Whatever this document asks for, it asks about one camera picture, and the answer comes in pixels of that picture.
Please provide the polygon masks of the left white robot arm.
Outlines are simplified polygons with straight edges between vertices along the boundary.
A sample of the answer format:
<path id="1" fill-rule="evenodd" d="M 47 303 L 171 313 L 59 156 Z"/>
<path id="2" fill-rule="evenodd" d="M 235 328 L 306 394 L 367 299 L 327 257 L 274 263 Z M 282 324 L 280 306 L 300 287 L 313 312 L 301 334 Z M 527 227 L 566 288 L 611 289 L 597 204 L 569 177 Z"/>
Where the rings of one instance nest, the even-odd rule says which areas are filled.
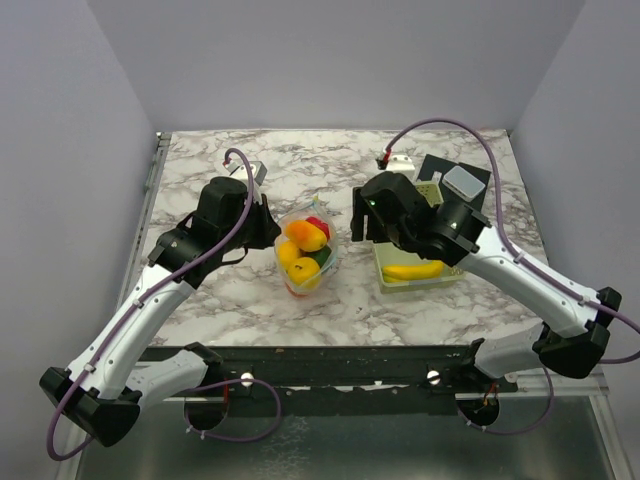
<path id="1" fill-rule="evenodd" d="M 50 367 L 39 385 L 65 416 L 104 447 L 121 441 L 142 411 L 182 391 L 214 392 L 223 359 L 195 342 L 152 367 L 136 363 L 168 317 L 233 250 L 273 246 L 280 228 L 248 180 L 216 177 L 195 211 L 163 233 L 129 297 L 86 350 L 67 367 Z"/>

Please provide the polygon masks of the yellow toy lemon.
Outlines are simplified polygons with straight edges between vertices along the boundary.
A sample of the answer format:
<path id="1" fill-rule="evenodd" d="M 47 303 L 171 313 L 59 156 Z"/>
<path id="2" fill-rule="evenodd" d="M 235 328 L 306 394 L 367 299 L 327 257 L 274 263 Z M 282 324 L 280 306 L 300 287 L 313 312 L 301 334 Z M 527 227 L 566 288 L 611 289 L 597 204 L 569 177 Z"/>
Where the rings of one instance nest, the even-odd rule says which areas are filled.
<path id="1" fill-rule="evenodd" d="M 285 241 L 281 243 L 277 248 L 277 256 L 280 265 L 283 269 L 288 269 L 289 266 L 303 256 L 302 251 L 292 241 Z"/>
<path id="2" fill-rule="evenodd" d="M 295 286 L 313 290 L 320 281 L 320 266 L 311 257 L 300 257 L 289 265 L 287 275 Z"/>

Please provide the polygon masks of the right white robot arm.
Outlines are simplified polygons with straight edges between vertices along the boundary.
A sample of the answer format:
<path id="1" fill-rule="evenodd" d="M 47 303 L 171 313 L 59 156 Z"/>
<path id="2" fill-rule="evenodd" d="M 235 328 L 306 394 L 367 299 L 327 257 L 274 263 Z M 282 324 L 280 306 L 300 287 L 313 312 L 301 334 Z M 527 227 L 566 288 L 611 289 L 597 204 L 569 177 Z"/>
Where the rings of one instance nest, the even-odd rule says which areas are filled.
<path id="1" fill-rule="evenodd" d="M 587 377 L 603 357 L 620 294 L 579 285 L 525 251 L 507 246 L 487 217 L 467 203 L 429 205 L 410 180 L 384 171 L 353 190 L 352 239 L 390 242 L 491 283 L 531 310 L 539 324 L 476 340 L 459 367 L 461 383 L 481 391 L 512 372 L 546 367 Z"/>

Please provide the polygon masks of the yellow toy banana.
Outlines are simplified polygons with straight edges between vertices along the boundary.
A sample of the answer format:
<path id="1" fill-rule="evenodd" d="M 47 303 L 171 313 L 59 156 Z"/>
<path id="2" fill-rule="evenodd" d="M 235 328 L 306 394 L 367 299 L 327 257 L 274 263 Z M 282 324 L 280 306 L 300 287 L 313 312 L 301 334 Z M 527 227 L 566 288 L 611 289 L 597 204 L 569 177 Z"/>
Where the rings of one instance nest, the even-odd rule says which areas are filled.
<path id="1" fill-rule="evenodd" d="M 420 265 L 386 265 L 381 271 L 387 282 L 397 283 L 438 278 L 444 268 L 445 264 L 442 261 L 431 261 Z"/>

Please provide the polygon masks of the orange yellow toy mango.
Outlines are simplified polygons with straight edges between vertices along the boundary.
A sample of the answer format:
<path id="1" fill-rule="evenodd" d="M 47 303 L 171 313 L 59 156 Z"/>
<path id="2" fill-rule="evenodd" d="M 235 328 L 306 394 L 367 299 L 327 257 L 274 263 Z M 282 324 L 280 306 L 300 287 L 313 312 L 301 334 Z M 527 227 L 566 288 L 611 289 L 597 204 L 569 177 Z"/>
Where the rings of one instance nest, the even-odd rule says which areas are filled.
<path id="1" fill-rule="evenodd" d="M 315 252 L 323 249 L 328 242 L 326 234 L 306 220 L 295 220 L 285 227 L 286 237 L 299 249 Z"/>

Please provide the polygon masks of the green toy avocado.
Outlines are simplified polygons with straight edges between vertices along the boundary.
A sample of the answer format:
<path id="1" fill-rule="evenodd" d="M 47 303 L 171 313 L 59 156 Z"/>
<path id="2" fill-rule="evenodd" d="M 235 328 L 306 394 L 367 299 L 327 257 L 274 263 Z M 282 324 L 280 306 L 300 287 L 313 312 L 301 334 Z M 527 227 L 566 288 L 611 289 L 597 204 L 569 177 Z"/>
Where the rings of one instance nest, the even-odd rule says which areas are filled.
<path id="1" fill-rule="evenodd" d="M 331 255 L 332 249 L 328 245 L 320 250 L 309 253 L 309 256 L 313 258 L 320 267 L 323 267 L 328 262 Z"/>

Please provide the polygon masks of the green perforated plastic basket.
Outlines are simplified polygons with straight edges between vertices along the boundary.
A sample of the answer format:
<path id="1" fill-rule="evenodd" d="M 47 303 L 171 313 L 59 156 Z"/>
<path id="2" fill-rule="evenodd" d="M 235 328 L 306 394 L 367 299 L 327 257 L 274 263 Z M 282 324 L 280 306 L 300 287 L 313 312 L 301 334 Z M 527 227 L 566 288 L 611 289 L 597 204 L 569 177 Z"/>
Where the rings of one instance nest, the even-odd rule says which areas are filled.
<path id="1" fill-rule="evenodd" d="M 404 266 L 411 270 L 424 270 L 431 262 L 421 260 L 416 254 L 404 252 L 392 243 L 377 243 L 373 245 L 377 280 L 382 294 L 403 293 L 427 290 L 436 287 L 448 287 L 462 280 L 466 273 L 458 267 L 444 266 L 438 276 L 420 279 L 396 279 L 384 274 L 389 266 Z"/>

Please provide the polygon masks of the red toy apple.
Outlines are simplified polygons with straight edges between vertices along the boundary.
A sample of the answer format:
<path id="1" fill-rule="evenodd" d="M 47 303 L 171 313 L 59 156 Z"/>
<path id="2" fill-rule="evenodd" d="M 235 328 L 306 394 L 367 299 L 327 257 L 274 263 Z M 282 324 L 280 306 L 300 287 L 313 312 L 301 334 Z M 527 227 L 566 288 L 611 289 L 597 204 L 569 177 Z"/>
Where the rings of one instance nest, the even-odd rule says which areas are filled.
<path id="1" fill-rule="evenodd" d="M 310 224 L 314 225 L 319 230 L 321 230 L 324 233 L 324 235 L 326 236 L 327 240 L 331 239 L 330 227 L 325 221 L 323 221 L 322 219 L 320 219 L 320 218 L 318 218 L 316 216 L 309 216 L 309 217 L 306 218 L 306 221 L 309 222 Z"/>

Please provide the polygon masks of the clear zip top bag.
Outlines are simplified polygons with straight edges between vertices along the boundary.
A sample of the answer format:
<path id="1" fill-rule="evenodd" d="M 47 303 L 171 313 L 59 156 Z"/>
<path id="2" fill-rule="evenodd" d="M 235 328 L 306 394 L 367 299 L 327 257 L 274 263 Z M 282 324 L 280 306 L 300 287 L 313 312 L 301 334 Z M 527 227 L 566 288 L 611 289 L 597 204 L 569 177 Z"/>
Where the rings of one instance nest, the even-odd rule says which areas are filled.
<path id="1" fill-rule="evenodd" d="M 279 263 L 277 248 L 281 243 L 290 241 L 285 235 L 285 227 L 292 221 L 306 220 L 306 218 L 309 216 L 316 216 L 325 221 L 329 225 L 331 231 L 331 239 L 328 240 L 327 245 L 332 249 L 332 255 L 328 262 L 323 267 L 320 267 L 320 281 L 317 287 L 313 289 L 315 292 L 324 283 L 324 280 L 329 276 L 329 274 L 332 272 L 332 269 L 336 266 L 339 247 L 338 235 L 333 222 L 326 210 L 321 205 L 321 202 L 317 196 L 314 196 L 312 199 L 303 202 L 301 205 L 286 213 L 277 221 L 278 226 L 281 228 L 281 234 L 275 240 L 274 252 L 276 255 L 278 271 L 281 274 L 284 283 L 293 284 L 287 275 L 287 269 L 283 269 Z M 303 254 L 302 257 L 310 257 L 310 252 L 305 252 L 303 250 L 301 251 Z"/>

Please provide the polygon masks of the orange toy orange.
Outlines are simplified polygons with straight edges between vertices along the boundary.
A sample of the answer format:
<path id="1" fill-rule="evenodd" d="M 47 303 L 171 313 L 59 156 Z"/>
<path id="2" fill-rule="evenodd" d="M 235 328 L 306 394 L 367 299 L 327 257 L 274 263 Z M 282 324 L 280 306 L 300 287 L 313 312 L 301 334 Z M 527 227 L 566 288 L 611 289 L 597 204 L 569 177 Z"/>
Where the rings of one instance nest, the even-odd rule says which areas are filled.
<path id="1" fill-rule="evenodd" d="M 313 289 L 309 289 L 309 288 L 306 288 L 304 286 L 294 285 L 294 284 L 289 284 L 289 283 L 286 283 L 285 287 L 286 287 L 287 291 L 292 296 L 294 296 L 296 298 L 307 297 L 307 296 L 311 295 L 314 292 Z"/>

